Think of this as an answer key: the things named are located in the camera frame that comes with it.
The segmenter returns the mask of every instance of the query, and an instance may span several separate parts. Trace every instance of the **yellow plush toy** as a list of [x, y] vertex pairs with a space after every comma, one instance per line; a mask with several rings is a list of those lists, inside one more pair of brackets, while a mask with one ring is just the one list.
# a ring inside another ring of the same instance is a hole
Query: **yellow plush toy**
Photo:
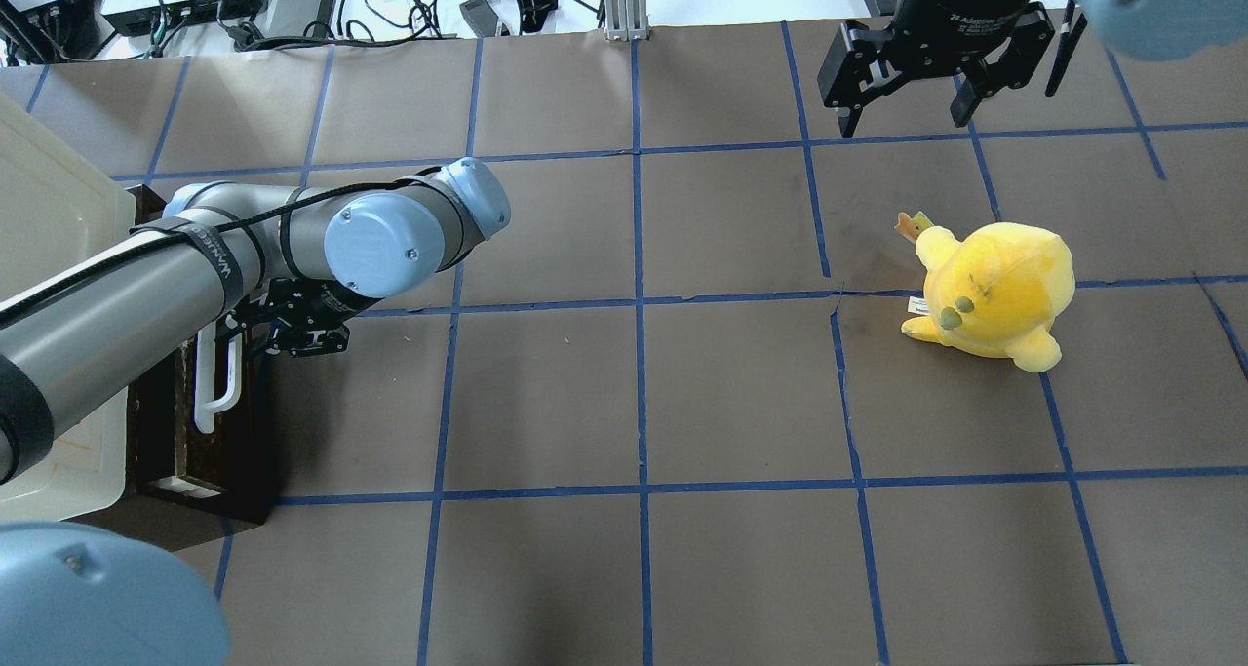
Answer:
[[897, 217], [927, 267], [930, 314], [906, 319], [901, 332], [976, 355], [1008, 358], [1023, 372], [1052, 369], [1062, 358], [1048, 334], [1075, 297], [1071, 249], [1051, 231], [996, 222], [957, 241], [922, 212]]

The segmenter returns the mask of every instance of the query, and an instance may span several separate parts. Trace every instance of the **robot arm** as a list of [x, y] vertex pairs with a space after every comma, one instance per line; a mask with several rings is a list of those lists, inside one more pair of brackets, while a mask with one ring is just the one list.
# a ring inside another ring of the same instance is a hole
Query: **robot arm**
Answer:
[[[1137, 59], [1179, 59], [1248, 35], [1248, 0], [1072, 0], [1065, 24], [1075, 1], [1104, 44]], [[1047, 96], [1056, 92], [1083, 24], [1080, 17], [1073, 34], [1063, 26]], [[879, 96], [917, 79], [961, 76], [950, 115], [963, 127], [985, 99], [1030, 84], [1053, 36], [1045, 7], [1031, 0], [897, 0], [884, 30], [856, 20], [841, 24], [819, 71], [819, 90], [837, 112], [841, 136], [851, 137], [864, 107]]]
[[[0, 303], [0, 483], [222, 316], [233, 328], [276, 319], [271, 350], [342, 350], [344, 319], [456, 266], [509, 221], [475, 158], [331, 191], [180, 190], [161, 221]], [[263, 283], [267, 296], [246, 303]]]
[[[1048, 14], [1031, 0], [897, 0], [884, 30], [841, 24], [819, 70], [819, 92], [837, 111], [841, 136], [851, 137], [876, 97], [912, 80], [963, 74], [950, 112], [966, 127], [985, 97], [1027, 85], [1052, 37]], [[1007, 40], [998, 61], [986, 61]]]

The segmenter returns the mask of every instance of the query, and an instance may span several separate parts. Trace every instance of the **blue cover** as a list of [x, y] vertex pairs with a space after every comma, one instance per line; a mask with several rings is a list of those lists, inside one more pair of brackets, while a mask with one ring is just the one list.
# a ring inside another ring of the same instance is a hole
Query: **blue cover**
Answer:
[[364, 297], [398, 296], [423, 284], [438, 271], [446, 248], [438, 218], [397, 192], [352, 200], [324, 231], [333, 278]]
[[1248, 35], [1248, 0], [1076, 1], [1102, 41], [1136, 59], [1182, 59]]
[[71, 523], [0, 525], [0, 664], [220, 666], [225, 615], [168, 551]]

